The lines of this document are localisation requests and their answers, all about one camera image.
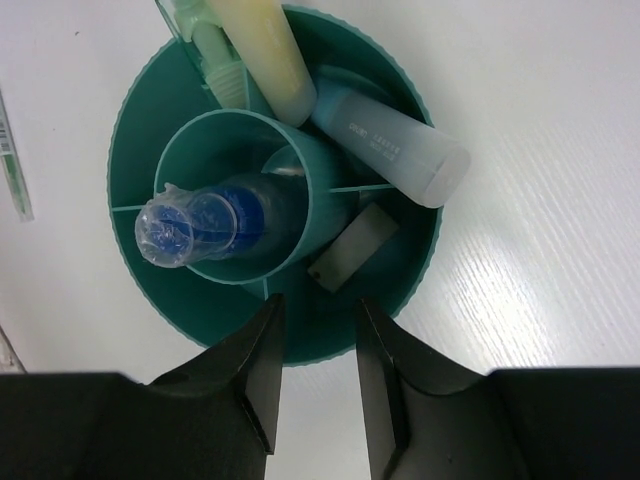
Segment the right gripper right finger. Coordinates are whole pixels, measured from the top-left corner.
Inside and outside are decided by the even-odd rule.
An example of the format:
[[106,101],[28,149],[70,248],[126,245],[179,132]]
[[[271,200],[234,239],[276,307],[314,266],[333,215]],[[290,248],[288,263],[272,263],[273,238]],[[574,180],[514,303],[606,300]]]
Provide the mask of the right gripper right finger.
[[356,331],[372,478],[488,478],[493,421],[482,376],[409,334],[372,300],[359,303]]

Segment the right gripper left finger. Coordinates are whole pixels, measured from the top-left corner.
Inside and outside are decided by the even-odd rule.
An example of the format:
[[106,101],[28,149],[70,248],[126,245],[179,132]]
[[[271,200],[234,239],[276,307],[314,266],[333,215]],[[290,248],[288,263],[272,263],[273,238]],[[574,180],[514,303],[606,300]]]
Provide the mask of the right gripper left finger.
[[152,438],[175,479],[261,479],[275,451],[285,298],[271,295],[238,331],[161,375],[166,413]]

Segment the grey eraser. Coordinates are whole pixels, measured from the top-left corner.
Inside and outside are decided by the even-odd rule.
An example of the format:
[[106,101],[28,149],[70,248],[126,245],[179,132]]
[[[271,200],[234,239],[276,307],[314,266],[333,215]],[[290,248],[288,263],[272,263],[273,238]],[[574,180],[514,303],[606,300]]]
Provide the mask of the grey eraser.
[[325,290],[336,293],[398,231],[398,223],[369,204],[307,269]]

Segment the blue cap spray bottle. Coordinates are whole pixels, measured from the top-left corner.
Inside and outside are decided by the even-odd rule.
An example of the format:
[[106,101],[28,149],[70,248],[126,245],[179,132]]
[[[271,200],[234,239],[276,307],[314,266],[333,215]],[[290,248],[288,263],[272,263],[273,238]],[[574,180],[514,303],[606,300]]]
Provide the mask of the blue cap spray bottle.
[[307,207],[300,176],[243,174],[193,191],[166,184],[139,212],[135,239],[142,256],[162,268],[288,255]]

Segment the blue highlighter marker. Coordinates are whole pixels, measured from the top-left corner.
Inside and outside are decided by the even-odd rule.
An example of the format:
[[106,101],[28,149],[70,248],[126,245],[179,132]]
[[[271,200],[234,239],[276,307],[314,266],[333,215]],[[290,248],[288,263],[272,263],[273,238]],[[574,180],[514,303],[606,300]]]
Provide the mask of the blue highlighter marker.
[[322,65],[313,80],[314,125],[416,204],[437,209],[449,200],[471,164],[458,141],[395,109],[354,72]]

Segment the yellow highlighter marker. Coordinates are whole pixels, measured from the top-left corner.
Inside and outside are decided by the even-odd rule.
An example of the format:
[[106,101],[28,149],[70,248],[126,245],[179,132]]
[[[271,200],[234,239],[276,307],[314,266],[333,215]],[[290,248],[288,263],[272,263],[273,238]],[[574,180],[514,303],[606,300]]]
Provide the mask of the yellow highlighter marker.
[[317,93],[282,4],[229,0],[209,5],[276,118],[293,127],[305,123]]

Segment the green correction tape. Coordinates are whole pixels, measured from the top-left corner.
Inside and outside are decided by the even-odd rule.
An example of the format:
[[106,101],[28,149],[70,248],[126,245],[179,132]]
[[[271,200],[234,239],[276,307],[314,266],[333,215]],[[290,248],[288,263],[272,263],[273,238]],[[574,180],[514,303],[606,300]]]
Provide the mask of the green correction tape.
[[245,68],[207,1],[156,1],[156,7],[222,108],[245,109]]

